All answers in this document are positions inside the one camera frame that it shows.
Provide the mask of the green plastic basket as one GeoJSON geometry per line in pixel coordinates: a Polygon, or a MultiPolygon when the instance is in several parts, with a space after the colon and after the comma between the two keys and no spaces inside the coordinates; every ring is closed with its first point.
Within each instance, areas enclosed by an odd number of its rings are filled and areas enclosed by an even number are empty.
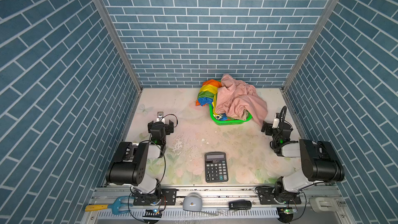
{"type": "Polygon", "coordinates": [[[227,120],[218,120],[213,115],[213,106],[209,105],[209,114],[212,121],[217,125],[236,125],[236,124],[243,124],[248,122],[252,119],[251,113],[248,113],[246,120],[238,120],[238,119],[227,119],[227,120]]]}

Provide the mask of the pink shorts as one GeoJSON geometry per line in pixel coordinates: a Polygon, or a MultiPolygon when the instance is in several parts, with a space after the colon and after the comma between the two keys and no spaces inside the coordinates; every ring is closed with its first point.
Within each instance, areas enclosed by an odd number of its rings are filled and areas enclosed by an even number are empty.
{"type": "Polygon", "coordinates": [[[246,120],[247,114],[259,126],[267,117],[267,103],[258,96],[256,88],[242,80],[234,79],[229,74],[224,74],[218,88],[216,99],[216,114],[226,114],[227,117],[246,120]]]}

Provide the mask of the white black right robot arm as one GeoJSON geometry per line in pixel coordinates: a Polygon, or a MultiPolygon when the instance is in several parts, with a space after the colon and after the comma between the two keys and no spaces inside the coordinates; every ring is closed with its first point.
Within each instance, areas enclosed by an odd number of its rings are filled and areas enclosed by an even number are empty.
{"type": "Polygon", "coordinates": [[[261,186],[256,193],[265,204],[284,204],[298,198],[303,189],[322,183],[342,181],[344,168],[331,143],[290,139],[292,125],[275,119],[263,122],[262,132],[271,136],[270,148],[279,157],[298,158],[301,168],[291,175],[281,176],[274,186],[261,186]]]}

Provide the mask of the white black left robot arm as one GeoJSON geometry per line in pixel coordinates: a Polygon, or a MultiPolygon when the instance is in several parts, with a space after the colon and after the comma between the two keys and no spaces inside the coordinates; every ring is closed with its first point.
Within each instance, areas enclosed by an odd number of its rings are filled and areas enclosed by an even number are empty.
{"type": "Polygon", "coordinates": [[[150,137],[138,144],[119,143],[105,174],[106,182],[115,185],[131,185],[142,196],[161,197],[161,179],[146,173],[149,158],[166,159],[166,137],[174,132],[178,123],[168,123],[160,118],[148,123],[150,137]]]}

